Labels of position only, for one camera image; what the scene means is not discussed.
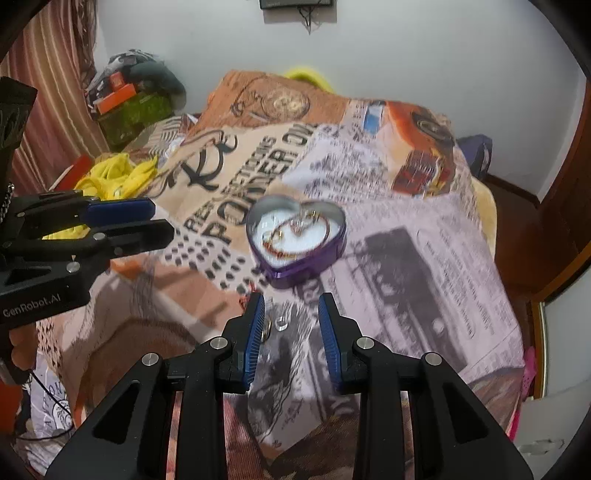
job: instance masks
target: bed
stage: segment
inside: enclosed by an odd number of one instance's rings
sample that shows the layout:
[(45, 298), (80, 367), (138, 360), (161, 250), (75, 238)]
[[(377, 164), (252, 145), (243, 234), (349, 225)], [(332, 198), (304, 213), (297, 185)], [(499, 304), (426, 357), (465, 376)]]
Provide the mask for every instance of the bed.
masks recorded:
[[(289, 290), (269, 285), (246, 241), (245, 215), (269, 193), (330, 200), (348, 219), (343, 257)], [(350, 478), (359, 405), (336, 397), (328, 380), (317, 322), (324, 291), (394, 351), (440, 352), (509, 428), (521, 333), (491, 255), (494, 202), (473, 181), (445, 117), (230, 72), (144, 194), (176, 236), (163, 251), (113, 261), (87, 307), (38, 324), (38, 371), (73, 416), (49, 412), (52, 402), (31, 384), (40, 435), (80, 425), (144, 353), (181, 355), (217, 336), (252, 284), (272, 325), (281, 319), (287, 328), (273, 326), (261, 345), (248, 396), (225, 397), (230, 478)], [(404, 395), (403, 405), (410, 473)], [(43, 473), (66, 440), (19, 448)]]

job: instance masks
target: orange box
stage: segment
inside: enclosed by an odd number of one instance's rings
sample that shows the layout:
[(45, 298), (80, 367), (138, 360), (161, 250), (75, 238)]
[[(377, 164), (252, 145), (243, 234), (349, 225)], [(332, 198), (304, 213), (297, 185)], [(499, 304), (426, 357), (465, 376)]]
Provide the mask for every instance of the orange box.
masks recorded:
[(135, 87), (133, 83), (127, 83), (124, 87), (120, 88), (116, 92), (107, 95), (99, 103), (96, 104), (101, 115), (104, 115), (108, 111), (112, 110), (118, 105), (121, 105), (124, 101), (129, 100), (136, 95)]

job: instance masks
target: striped curtain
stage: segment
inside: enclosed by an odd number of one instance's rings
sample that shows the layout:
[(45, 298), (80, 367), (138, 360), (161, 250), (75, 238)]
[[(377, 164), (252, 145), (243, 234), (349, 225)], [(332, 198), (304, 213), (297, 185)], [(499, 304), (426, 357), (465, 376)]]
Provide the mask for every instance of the striped curtain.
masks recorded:
[(96, 0), (51, 0), (0, 63), (0, 76), (38, 90), (12, 160), (18, 194), (44, 192), (80, 155), (109, 151), (83, 93), (95, 74), (95, 27)]

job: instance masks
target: yellow cloth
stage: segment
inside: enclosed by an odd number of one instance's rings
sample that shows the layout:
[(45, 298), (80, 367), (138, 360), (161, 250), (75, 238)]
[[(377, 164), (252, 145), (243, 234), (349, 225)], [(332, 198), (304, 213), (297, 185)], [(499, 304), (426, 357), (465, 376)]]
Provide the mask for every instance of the yellow cloth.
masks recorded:
[[(85, 196), (101, 200), (122, 200), (137, 197), (157, 173), (158, 157), (135, 166), (127, 153), (107, 158), (90, 169), (76, 184)], [(88, 233), (86, 225), (77, 225), (44, 237), (46, 240), (82, 238)]]

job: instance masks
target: black cable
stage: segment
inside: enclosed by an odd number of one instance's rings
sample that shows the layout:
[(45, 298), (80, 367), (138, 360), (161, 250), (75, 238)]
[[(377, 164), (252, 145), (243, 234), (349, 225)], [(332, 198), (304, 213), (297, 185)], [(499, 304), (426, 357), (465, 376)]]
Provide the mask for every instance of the black cable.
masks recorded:
[(24, 440), (25, 442), (41, 442), (43, 440), (54, 440), (58, 439), (59, 437), (63, 437), (65, 434), (70, 433), (74, 429), (74, 424), (70, 426), (65, 432), (58, 433), (57, 435), (52, 435), (51, 437), (40, 437), (35, 439), (27, 439), (25, 437), (17, 437), (17, 440)]
[[(300, 13), (300, 16), (304, 19), (304, 25), (306, 26), (306, 30), (308, 33), (312, 33), (312, 13), (316, 10), (316, 7), (319, 7), (322, 3), (322, 0), (318, 0), (315, 5), (310, 5), (307, 7), (298, 7), (297, 11)], [(302, 9), (306, 9), (308, 12), (308, 16), (304, 15)]]
[(49, 395), (49, 398), (51, 398), (56, 405), (58, 405), (63, 411), (65, 411), (70, 417), (72, 416), (72, 414), (70, 413), (70, 410), (68, 410), (67, 408), (65, 408), (64, 405), (62, 405), (53, 395), (51, 392), (49, 392), (49, 390), (47, 389), (47, 387), (45, 385), (43, 385), (43, 382), (41, 380), (39, 380), (39, 378), (35, 375), (35, 372), (31, 370), (31, 375), (33, 376), (33, 378), (37, 381), (37, 383), (39, 384), (39, 386), (45, 391), (45, 393), (47, 395)]
[[(70, 410), (68, 410), (67, 408), (65, 408), (64, 405), (62, 405), (56, 398), (55, 396), (47, 389), (47, 387), (45, 385), (43, 385), (43, 382), (41, 380), (39, 380), (39, 377), (37, 377), (35, 375), (35, 372), (33, 370), (30, 371), (31, 375), (33, 376), (33, 378), (36, 380), (36, 382), (39, 384), (39, 386), (45, 391), (45, 393), (47, 395), (49, 395), (49, 397), (54, 401), (54, 403), (56, 405), (58, 405), (63, 411), (65, 411), (70, 418), (72, 418), (72, 414), (70, 413)], [(25, 438), (25, 437), (16, 437), (18, 440), (25, 440), (26, 442), (41, 442), (43, 440), (54, 440), (54, 439), (58, 439), (59, 437), (63, 437), (64, 435), (70, 433), (72, 430), (74, 429), (74, 423), (72, 423), (72, 425), (70, 426), (69, 429), (67, 429), (65, 432), (61, 432), (58, 433), (57, 435), (52, 435), (50, 437), (40, 437), (40, 438)]]

